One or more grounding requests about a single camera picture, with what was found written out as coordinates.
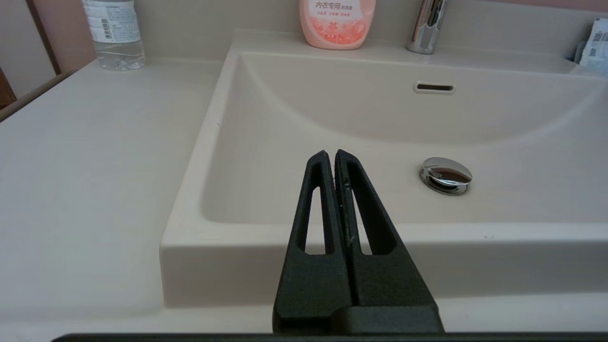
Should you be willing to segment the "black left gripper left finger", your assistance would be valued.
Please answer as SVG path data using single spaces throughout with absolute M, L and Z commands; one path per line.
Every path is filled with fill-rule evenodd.
M 332 174 L 325 150 L 308 159 L 276 290 L 274 333 L 330 333 L 333 314 L 352 305 Z M 315 189 L 321 191 L 323 255 L 305 250 Z

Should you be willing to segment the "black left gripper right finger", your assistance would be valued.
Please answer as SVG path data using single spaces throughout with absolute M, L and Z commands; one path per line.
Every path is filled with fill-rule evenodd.
M 334 170 L 352 304 L 332 314 L 333 331 L 443 333 L 438 305 L 361 162 L 339 150 Z

